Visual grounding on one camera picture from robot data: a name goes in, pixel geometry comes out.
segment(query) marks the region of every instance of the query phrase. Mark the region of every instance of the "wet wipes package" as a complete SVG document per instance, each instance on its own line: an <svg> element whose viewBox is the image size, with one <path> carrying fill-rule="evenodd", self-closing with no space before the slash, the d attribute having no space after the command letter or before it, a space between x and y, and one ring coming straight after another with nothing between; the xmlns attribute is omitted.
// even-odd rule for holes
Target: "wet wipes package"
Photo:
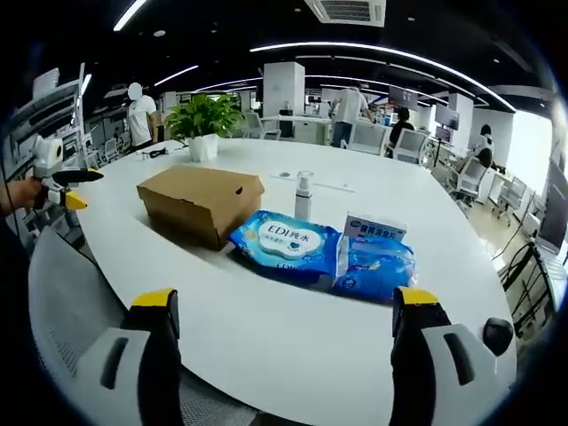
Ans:
<svg viewBox="0 0 568 426"><path fill-rule="evenodd" d="M343 237L337 271L334 293L382 304L392 302L394 288L412 287L416 278L414 252L382 237Z"/></svg>
<svg viewBox="0 0 568 426"><path fill-rule="evenodd" d="M331 226L259 210L229 240L257 264L286 278L316 282L323 274L335 276L340 236Z"/></svg>

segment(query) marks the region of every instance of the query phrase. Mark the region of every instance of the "person in black shirt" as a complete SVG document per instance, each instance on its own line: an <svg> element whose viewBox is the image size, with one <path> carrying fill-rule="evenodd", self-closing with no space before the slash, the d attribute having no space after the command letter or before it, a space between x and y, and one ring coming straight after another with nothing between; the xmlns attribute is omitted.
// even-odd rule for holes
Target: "person in black shirt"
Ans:
<svg viewBox="0 0 568 426"><path fill-rule="evenodd" d="M408 108L400 108L398 111L398 122L392 128L389 136L389 145L387 146L386 157L392 158L392 150L394 149L395 145L398 142L398 138L400 137L400 132L403 129L414 130L414 126L408 122L410 118L410 111Z"/></svg>

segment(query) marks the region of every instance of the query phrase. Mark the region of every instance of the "computer monitor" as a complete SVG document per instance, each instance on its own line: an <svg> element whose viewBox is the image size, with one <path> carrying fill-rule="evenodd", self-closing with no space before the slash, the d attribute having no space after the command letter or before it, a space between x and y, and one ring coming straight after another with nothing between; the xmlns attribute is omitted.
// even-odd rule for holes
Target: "computer monitor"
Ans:
<svg viewBox="0 0 568 426"><path fill-rule="evenodd" d="M444 129L443 127L438 126L436 128L435 136L436 136L436 138L438 138L440 140L444 140L445 142L449 142L450 137L452 136L452 133L450 132L450 130Z"/></svg>
<svg viewBox="0 0 568 426"><path fill-rule="evenodd" d="M416 111L418 110L418 93L391 86L389 88L389 102L397 107Z"/></svg>
<svg viewBox="0 0 568 426"><path fill-rule="evenodd" d="M460 126L460 114L447 106L436 104L436 116L434 121L444 124L450 129L458 130Z"/></svg>
<svg viewBox="0 0 568 426"><path fill-rule="evenodd" d="M546 208L537 237L539 245L558 254L566 234L567 224L568 182L564 172L556 163L549 162Z"/></svg>

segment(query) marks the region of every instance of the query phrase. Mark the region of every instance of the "white pillar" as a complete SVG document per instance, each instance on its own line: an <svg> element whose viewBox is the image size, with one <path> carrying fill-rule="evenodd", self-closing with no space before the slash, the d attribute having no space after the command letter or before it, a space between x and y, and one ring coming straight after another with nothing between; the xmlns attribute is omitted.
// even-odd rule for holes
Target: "white pillar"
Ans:
<svg viewBox="0 0 568 426"><path fill-rule="evenodd" d="M286 105L293 115L304 113L305 68L295 62L264 64L263 116L278 115Z"/></svg>
<svg viewBox="0 0 568 426"><path fill-rule="evenodd" d="M460 114L458 130L453 130L450 138L450 143L454 146L452 151L457 154L466 154L473 119L473 100L459 93L452 93L449 97L448 107Z"/></svg>

